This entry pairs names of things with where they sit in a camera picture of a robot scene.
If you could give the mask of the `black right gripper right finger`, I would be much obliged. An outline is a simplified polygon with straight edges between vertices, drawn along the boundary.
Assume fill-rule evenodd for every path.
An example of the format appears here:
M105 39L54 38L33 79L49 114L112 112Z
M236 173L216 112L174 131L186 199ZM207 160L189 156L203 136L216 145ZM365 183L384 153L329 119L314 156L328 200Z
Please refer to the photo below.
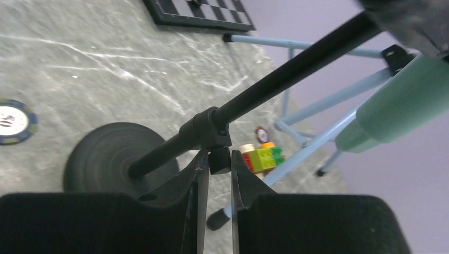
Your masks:
M279 194L231 155L234 253L411 253L395 214L368 195Z

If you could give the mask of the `black microphone stand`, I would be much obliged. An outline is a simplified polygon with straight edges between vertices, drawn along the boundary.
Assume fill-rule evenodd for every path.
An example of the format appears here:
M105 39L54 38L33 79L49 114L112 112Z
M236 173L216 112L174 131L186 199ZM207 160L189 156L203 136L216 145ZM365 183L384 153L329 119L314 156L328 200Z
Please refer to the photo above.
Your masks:
M63 189L140 197L177 191L230 169L229 124L380 33L362 12L226 102L196 114L164 140L136 123L115 122L83 137L68 157Z

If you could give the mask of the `mint green microphone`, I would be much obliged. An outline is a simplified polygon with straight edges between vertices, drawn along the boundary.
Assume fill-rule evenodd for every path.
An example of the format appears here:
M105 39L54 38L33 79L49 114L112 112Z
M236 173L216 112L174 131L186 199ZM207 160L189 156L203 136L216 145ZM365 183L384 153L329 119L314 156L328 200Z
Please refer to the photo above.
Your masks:
M448 61L418 55L364 102L338 136L339 151L392 143L448 112Z

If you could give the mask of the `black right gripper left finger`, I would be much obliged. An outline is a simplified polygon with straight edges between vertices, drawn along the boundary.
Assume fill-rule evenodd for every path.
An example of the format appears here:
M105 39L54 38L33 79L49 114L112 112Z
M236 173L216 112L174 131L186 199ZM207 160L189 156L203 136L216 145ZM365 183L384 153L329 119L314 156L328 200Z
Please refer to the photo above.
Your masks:
M142 198L15 193L1 198L1 253L201 253L209 179L200 151Z

